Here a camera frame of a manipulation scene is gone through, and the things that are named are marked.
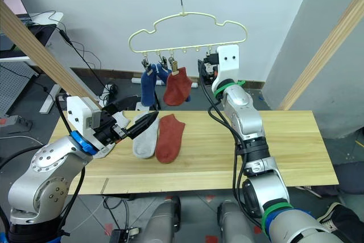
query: green ring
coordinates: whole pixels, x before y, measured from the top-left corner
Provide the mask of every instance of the green ring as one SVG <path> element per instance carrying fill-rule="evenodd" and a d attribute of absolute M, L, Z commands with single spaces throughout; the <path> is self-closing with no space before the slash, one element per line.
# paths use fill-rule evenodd
<path fill-rule="evenodd" d="M 274 205 L 268 207 L 268 209 L 266 209 L 266 211 L 264 212 L 263 217 L 262 217 L 262 230 L 264 231 L 264 234 L 267 237 L 269 237 L 269 235 L 267 235 L 267 232 L 266 232 L 266 220 L 267 220 L 268 215 L 277 209 L 287 208 L 287 207 L 293 208 L 293 206 L 290 203 L 281 202 L 281 203 L 274 204 Z"/>
<path fill-rule="evenodd" d="M 216 98 L 216 96 L 217 96 L 220 92 L 224 91 L 224 89 L 225 89 L 225 88 L 228 88 L 228 87 L 229 87 L 229 86 L 231 86 L 231 85 L 236 85 L 236 84 L 238 84 L 238 85 L 242 86 L 244 83 L 245 83 L 245 81 L 238 81 L 237 83 L 228 83 L 228 84 L 226 84 L 226 85 L 223 85 L 222 87 L 218 88 L 218 89 L 214 92 L 214 96 L 215 96 L 215 98 Z"/>

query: red sock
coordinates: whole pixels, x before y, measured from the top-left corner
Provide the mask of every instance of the red sock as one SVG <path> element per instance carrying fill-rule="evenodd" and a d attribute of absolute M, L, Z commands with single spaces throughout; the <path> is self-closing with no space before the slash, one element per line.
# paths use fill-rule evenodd
<path fill-rule="evenodd" d="M 173 162 L 180 152 L 185 123 L 171 114 L 159 120 L 159 136 L 155 156 L 162 163 Z"/>
<path fill-rule="evenodd" d="M 163 100 L 167 105 L 182 104 L 191 92 L 192 81 L 187 77 L 186 68 L 179 68 L 176 75 L 169 74 Z"/>

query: wooden beam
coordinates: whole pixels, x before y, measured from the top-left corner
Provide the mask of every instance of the wooden beam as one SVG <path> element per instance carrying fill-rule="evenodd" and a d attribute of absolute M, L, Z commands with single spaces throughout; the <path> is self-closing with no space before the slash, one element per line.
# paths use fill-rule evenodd
<path fill-rule="evenodd" d="M 0 0 L 0 28 L 34 63 L 36 63 L 54 82 L 73 96 L 90 97 L 98 103 L 66 69 L 51 55 L 26 26 Z"/>
<path fill-rule="evenodd" d="M 286 94 L 285 98 L 280 103 L 278 110 L 288 110 L 291 108 L 291 106 L 307 88 L 309 83 L 311 83 L 311 81 L 349 36 L 355 26 L 360 22 L 363 16 L 364 0 L 352 0 L 335 28 L 331 31 L 314 57 L 308 63 L 305 70 L 301 73 L 300 77 Z"/>

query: person's foot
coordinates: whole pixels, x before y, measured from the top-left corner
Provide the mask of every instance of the person's foot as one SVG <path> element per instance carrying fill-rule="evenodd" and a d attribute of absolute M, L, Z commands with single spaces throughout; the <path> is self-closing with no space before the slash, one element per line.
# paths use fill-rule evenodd
<path fill-rule="evenodd" d="M 312 188 L 311 186 L 296 186 L 295 188 L 299 189 L 299 190 L 304 190 L 304 191 L 308 191 L 310 192 L 311 194 L 319 197 L 319 198 L 322 198 L 321 195 L 319 195 L 318 193 L 316 193 Z"/>
<path fill-rule="evenodd" d="M 337 230 L 337 227 L 335 226 L 332 216 L 335 210 L 340 209 L 340 207 L 344 208 L 344 206 L 339 202 L 332 203 L 326 213 L 320 216 L 317 221 L 321 223 L 321 225 L 323 225 L 324 227 L 328 228 L 331 232 L 334 232 L 335 230 Z"/>

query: laptop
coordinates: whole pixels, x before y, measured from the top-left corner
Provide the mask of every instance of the laptop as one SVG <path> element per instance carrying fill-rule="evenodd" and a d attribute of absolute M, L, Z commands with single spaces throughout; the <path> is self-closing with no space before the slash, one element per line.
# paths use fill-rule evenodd
<path fill-rule="evenodd" d="M 5 4 L 10 10 L 25 24 L 28 26 L 31 23 L 31 18 L 25 9 L 22 0 L 4 0 Z M 14 43 L 6 37 L 2 32 L 0 33 L 0 51 L 8 51 L 13 47 Z"/>

